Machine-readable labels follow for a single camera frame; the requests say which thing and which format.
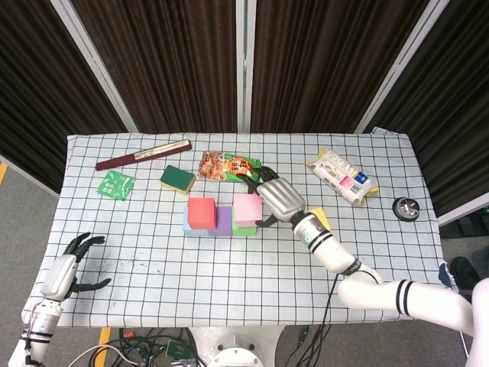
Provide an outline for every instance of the robot finger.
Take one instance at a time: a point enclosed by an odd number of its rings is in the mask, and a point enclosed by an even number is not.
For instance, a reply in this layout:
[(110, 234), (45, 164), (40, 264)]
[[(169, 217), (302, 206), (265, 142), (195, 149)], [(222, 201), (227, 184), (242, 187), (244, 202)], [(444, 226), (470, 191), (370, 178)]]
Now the robot finger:
[(263, 182), (272, 181), (278, 178), (278, 174), (269, 167), (252, 168), (254, 173), (261, 177)]
[(90, 232), (85, 232), (82, 235), (76, 237), (75, 239), (72, 239), (69, 245), (64, 250), (63, 255), (73, 254), (78, 249), (79, 244), (82, 243), (82, 241), (86, 239), (90, 234), (91, 234)]
[(277, 222), (277, 217), (272, 214), (267, 218), (267, 220), (257, 220), (255, 224), (257, 225), (257, 227), (270, 227)]
[(104, 236), (98, 236), (98, 237), (92, 237), (91, 239), (87, 239), (82, 245), (80, 245), (76, 251), (73, 253), (73, 255), (76, 256), (76, 262), (80, 262), (85, 256), (86, 252), (89, 250), (90, 246), (93, 245), (94, 243), (97, 244), (102, 244), (105, 242), (105, 237)]
[(97, 291), (98, 289), (104, 288), (108, 283), (111, 282), (111, 278), (104, 279), (103, 281), (95, 284), (77, 284), (75, 283), (71, 291), (75, 293), (86, 292), (86, 291)]
[(248, 185), (248, 193), (256, 193), (257, 187), (261, 185), (260, 182), (253, 180), (245, 174), (237, 174), (236, 177), (241, 178), (243, 182)]

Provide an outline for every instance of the sponge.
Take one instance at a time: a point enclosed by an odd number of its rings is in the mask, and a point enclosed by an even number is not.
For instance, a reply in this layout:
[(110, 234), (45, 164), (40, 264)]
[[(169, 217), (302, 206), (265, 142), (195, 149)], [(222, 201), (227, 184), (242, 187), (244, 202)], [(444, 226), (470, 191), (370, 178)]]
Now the sponge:
[(161, 186), (178, 191), (179, 193), (189, 193), (193, 183), (196, 180), (196, 175), (190, 172), (179, 170), (178, 168), (167, 165), (165, 171), (161, 175)]

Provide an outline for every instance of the table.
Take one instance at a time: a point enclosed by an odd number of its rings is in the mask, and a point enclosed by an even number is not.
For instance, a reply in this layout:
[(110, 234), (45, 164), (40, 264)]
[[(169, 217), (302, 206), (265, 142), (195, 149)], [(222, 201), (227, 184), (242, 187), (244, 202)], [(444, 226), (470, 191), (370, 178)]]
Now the table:
[[(106, 171), (96, 162), (188, 138), (191, 151), (115, 170), (137, 180), (126, 201), (97, 193)], [(306, 168), (319, 149), (333, 148), (379, 182), (379, 197), (352, 207)], [(418, 162), (406, 135), (298, 134), (171, 135), (109, 134), (68, 137), (65, 180), (46, 254), (23, 318), (40, 300), (40, 287), (53, 260), (74, 237), (104, 235), (80, 263), (79, 281), (112, 282), (96, 292), (63, 302), (60, 326), (234, 326), (320, 323), (335, 275), (293, 239), (288, 225), (259, 229), (249, 238), (189, 238), (182, 230), (188, 196), (162, 189), (167, 164), (197, 172), (202, 152), (229, 151), (276, 170), (306, 198), (322, 206), (332, 232), (385, 281), (413, 279), (439, 284), (439, 228)], [(190, 196), (212, 196), (232, 204), (242, 183), (198, 179)], [(394, 198), (418, 201), (415, 222), (399, 221)], [(332, 297), (330, 323), (398, 320), (394, 312), (349, 310)]]

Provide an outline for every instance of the foam block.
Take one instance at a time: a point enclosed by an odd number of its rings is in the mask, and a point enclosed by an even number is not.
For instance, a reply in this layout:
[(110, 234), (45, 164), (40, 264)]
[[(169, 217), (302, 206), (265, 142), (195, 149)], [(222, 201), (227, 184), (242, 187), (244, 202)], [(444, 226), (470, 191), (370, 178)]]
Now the foam block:
[(178, 191), (179, 193), (189, 193), (193, 183), (196, 180), (196, 175), (190, 172), (182, 171), (172, 165), (167, 165), (165, 171), (161, 175), (161, 186)]
[(209, 235), (209, 232), (206, 231), (205, 229), (191, 229), (189, 226), (189, 209), (185, 208), (183, 210), (183, 231), (185, 232), (185, 235), (189, 237), (207, 237)]
[(256, 235), (257, 227), (249, 226), (249, 227), (239, 227), (235, 221), (235, 208), (232, 210), (232, 235)]
[(191, 229), (215, 229), (215, 202), (213, 197), (191, 197), (188, 208), (188, 220)]
[(238, 227), (255, 226), (257, 220), (262, 220), (261, 199), (256, 193), (236, 193), (233, 200), (235, 221)]
[(218, 206), (216, 210), (217, 224), (215, 229), (210, 229), (210, 236), (232, 235), (232, 208), (230, 206)]
[(327, 230), (331, 231), (331, 227), (329, 226), (328, 219), (326, 218), (326, 214), (324, 214), (324, 210), (322, 210), (322, 208), (310, 209), (309, 213), (315, 214), (318, 217), (321, 224), (323, 224), (324, 227), (327, 228)]

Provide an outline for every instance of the black curtain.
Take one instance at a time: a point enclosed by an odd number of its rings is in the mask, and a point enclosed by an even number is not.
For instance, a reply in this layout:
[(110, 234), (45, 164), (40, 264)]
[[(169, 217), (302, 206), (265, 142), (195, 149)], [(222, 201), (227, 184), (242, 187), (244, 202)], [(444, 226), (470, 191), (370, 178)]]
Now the black curtain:
[(426, 0), (258, 0), (252, 132), (353, 132)]
[(452, 0), (369, 125), (409, 135), (437, 216), (489, 192), (489, 2)]
[(71, 134), (126, 132), (48, 0), (3, 1), (0, 154), (59, 192)]
[(234, 0), (72, 0), (141, 132), (235, 132)]

